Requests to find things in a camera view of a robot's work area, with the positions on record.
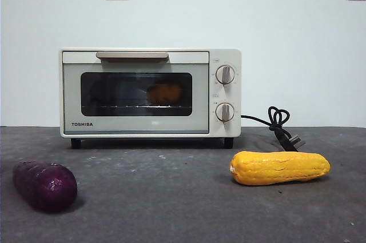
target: black power cord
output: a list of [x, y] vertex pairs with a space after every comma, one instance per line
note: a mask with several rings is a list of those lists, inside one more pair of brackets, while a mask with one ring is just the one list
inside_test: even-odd
[[290, 119], [290, 113], [288, 111], [271, 106], [268, 108], [268, 117], [270, 123], [249, 115], [241, 116], [241, 118], [252, 119], [269, 126], [269, 130], [274, 132], [277, 140], [287, 152], [297, 152], [297, 149], [305, 144], [298, 135], [292, 137], [288, 131], [282, 128], [283, 124]]

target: toshiba logo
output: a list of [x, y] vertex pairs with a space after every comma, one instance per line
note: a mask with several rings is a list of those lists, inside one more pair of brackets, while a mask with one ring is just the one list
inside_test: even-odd
[[93, 126], [93, 123], [71, 123], [71, 125], [73, 125], [74, 127], [79, 127], [79, 126]]

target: control knob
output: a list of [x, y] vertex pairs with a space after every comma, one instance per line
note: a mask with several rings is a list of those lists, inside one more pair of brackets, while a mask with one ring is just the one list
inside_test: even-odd
[[216, 79], [223, 85], [227, 85], [234, 80], [235, 72], [229, 65], [221, 66], [216, 71]]
[[234, 117], [234, 108], [228, 103], [219, 104], [216, 108], [216, 116], [222, 122], [230, 121]]

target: gray mat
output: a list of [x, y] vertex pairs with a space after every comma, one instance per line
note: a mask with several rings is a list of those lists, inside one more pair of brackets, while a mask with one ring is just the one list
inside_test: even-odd
[[[281, 150], [267, 128], [220, 140], [88, 140], [71, 150], [58, 128], [1, 128], [1, 242], [366, 242], [366, 129], [290, 128], [331, 163], [323, 178], [242, 186], [240, 150]], [[78, 198], [66, 212], [32, 209], [15, 191], [22, 160], [67, 166]]]

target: purple vegetable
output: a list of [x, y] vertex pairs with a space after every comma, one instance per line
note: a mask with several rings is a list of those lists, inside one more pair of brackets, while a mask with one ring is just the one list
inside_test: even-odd
[[20, 162], [13, 169], [13, 182], [31, 206], [48, 212], [66, 209], [78, 191], [73, 173], [55, 163]]

